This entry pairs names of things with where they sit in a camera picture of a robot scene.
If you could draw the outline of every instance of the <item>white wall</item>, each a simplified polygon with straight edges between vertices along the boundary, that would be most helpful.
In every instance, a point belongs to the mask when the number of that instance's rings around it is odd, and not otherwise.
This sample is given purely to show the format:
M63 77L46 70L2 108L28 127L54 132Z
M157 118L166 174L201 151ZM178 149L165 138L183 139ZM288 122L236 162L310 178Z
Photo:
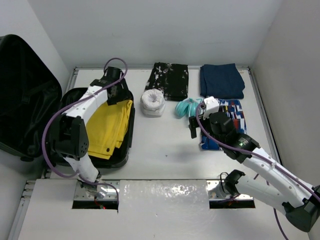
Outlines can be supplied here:
M282 0L28 0L69 67L251 65Z
M320 185L320 1L285 0L254 63L283 164ZM310 233L319 239L320 219Z
M27 0L0 0L0 36L7 34L26 40L66 89L70 72ZM21 162L0 151L0 240L8 238L26 180L35 179L40 168L40 161Z

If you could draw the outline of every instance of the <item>black suitcase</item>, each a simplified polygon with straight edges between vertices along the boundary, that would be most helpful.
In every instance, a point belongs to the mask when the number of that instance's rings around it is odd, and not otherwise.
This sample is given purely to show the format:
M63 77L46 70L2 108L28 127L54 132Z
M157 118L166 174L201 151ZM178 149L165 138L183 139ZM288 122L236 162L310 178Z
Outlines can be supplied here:
M127 88L125 79L119 84ZM58 109L79 100L85 91L86 88L74 88L62 98L58 80L21 37L0 37L0 149L21 157L22 161L40 157L42 134L49 119ZM132 93L127 92L126 99L134 100ZM132 104L121 147L114 150L109 160L90 157L95 167L118 168L127 162L134 118ZM54 152L49 153L53 164L69 165Z

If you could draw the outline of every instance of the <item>folded yellow clothing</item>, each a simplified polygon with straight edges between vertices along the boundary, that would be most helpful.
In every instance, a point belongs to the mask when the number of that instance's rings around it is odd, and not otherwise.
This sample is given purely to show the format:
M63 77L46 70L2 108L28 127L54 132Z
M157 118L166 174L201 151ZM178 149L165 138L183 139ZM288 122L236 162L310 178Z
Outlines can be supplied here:
M120 148L128 130L132 100L115 105L102 104L86 124L89 138L88 154L109 159Z

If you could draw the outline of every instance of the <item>suitcase lid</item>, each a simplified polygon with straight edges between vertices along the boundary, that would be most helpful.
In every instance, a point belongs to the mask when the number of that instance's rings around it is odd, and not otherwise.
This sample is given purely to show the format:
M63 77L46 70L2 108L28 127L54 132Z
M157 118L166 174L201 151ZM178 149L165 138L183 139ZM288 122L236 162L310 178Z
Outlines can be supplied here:
M62 89L19 36L0 37L0 143L20 156L42 154L42 133L59 107Z

